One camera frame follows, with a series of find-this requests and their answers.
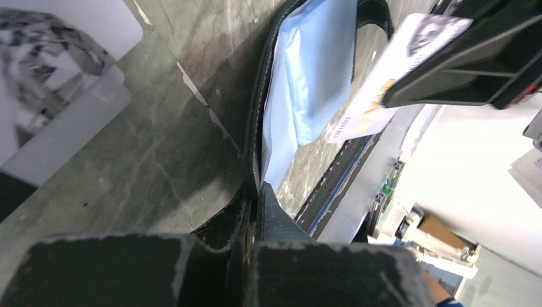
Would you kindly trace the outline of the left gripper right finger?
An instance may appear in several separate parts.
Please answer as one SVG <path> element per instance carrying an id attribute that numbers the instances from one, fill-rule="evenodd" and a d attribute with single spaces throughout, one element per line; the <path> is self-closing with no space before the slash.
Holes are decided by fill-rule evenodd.
<path id="1" fill-rule="evenodd" d="M 404 248 L 260 242 L 248 306 L 433 306 L 420 264 Z"/>

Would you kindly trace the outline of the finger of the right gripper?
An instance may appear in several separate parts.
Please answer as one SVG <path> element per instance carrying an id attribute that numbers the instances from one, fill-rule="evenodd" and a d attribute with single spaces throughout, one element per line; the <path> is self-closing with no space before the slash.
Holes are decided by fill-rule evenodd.
<path id="1" fill-rule="evenodd" d="M 541 87 L 541 1 L 461 1 L 463 33 L 400 79 L 385 107 L 492 105 L 502 110 Z"/>

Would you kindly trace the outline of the black leather card holder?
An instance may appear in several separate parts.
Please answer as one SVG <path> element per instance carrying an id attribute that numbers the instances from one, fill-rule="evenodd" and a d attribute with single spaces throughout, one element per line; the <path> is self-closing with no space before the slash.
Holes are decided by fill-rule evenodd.
<path id="1" fill-rule="evenodd" d="M 386 1 L 287 1 L 264 44 L 248 110 L 245 182 L 233 200 L 197 228 L 207 246 L 228 250 L 246 239 L 305 240 L 311 226 L 290 217 L 276 190 L 299 148 L 316 140 L 348 102 L 357 30 L 394 25 Z"/>

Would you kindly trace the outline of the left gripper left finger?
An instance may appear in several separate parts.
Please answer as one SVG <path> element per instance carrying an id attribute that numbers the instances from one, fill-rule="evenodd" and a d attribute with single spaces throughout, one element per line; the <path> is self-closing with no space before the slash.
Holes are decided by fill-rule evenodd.
<path id="1" fill-rule="evenodd" d="M 2 306 L 227 306 L 227 255 L 193 235 L 56 239 L 33 245 Z"/>

